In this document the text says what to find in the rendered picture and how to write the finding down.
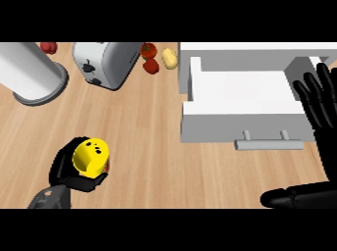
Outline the red bell pepper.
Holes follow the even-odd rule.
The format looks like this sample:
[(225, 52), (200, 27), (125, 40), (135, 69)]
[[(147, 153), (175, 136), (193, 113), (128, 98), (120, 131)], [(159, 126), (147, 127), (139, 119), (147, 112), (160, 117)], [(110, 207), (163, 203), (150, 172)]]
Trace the red bell pepper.
[(58, 51), (58, 43), (57, 42), (42, 42), (40, 49), (46, 54), (54, 55)]

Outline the white open drawer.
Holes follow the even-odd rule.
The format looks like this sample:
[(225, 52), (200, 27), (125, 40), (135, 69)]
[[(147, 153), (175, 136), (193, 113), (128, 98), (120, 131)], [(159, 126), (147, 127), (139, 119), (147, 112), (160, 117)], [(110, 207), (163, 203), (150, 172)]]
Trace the white open drawer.
[(181, 140), (233, 142), (246, 132), (255, 140), (274, 140), (286, 132), (312, 141), (293, 82), (315, 71), (311, 59), (296, 58), (280, 71), (206, 72), (199, 57), (190, 64), (188, 100), (182, 104)]

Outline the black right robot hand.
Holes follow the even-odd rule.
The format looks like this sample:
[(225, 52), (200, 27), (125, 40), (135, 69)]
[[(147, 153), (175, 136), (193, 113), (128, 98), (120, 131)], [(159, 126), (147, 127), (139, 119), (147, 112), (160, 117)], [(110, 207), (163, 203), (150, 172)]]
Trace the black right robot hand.
[(303, 102), (329, 180), (267, 191), (261, 203), (274, 209), (337, 209), (337, 68), (317, 65), (317, 74), (303, 74), (295, 89)]

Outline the white paper towel roll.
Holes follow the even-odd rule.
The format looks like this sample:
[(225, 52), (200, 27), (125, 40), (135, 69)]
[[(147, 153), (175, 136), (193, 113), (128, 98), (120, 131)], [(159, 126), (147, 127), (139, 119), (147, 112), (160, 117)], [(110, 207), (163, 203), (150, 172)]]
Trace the white paper towel roll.
[(49, 103), (68, 85), (68, 72), (34, 42), (0, 42), (0, 83), (27, 106)]

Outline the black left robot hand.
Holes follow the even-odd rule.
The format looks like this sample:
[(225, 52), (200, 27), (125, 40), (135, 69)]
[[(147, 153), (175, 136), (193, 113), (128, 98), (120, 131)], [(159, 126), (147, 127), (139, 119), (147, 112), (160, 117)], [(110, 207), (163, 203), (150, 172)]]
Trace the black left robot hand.
[(88, 140), (88, 136), (76, 137), (64, 146), (58, 151), (49, 172), (49, 184), (52, 186), (64, 184), (68, 188), (83, 192), (92, 192), (108, 176), (108, 170), (102, 170), (97, 177), (86, 177), (74, 167), (73, 155), (79, 145)]

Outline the white cabinet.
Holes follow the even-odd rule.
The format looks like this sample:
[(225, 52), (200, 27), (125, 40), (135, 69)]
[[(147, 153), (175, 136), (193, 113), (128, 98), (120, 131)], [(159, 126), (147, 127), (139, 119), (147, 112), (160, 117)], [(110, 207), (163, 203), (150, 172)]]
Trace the white cabinet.
[(283, 71), (298, 57), (318, 57), (332, 65), (337, 42), (179, 42), (179, 93), (188, 92), (191, 58), (207, 72)]

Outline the yellow potato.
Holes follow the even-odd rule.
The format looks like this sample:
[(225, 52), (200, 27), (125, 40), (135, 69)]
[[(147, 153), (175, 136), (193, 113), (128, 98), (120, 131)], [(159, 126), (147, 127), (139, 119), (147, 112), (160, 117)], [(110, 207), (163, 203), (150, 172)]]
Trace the yellow potato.
[(173, 70), (178, 66), (178, 56), (173, 49), (167, 48), (163, 52), (163, 60), (169, 70)]

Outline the red tomato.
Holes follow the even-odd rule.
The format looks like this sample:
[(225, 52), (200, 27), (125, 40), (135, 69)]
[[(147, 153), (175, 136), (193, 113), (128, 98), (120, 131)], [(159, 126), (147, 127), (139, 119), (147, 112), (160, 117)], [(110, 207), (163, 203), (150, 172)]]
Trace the red tomato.
[(159, 54), (159, 49), (154, 43), (145, 43), (141, 49), (141, 55), (145, 59), (153, 59)]
[(145, 71), (154, 75), (160, 71), (160, 64), (156, 59), (148, 59), (144, 64)]

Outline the silver toaster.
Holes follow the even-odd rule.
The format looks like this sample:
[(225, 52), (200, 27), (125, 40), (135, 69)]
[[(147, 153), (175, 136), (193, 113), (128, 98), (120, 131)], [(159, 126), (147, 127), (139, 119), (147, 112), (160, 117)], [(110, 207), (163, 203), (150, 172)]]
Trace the silver toaster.
[(86, 82), (113, 91), (123, 86), (141, 56), (144, 42), (76, 42), (74, 61)]

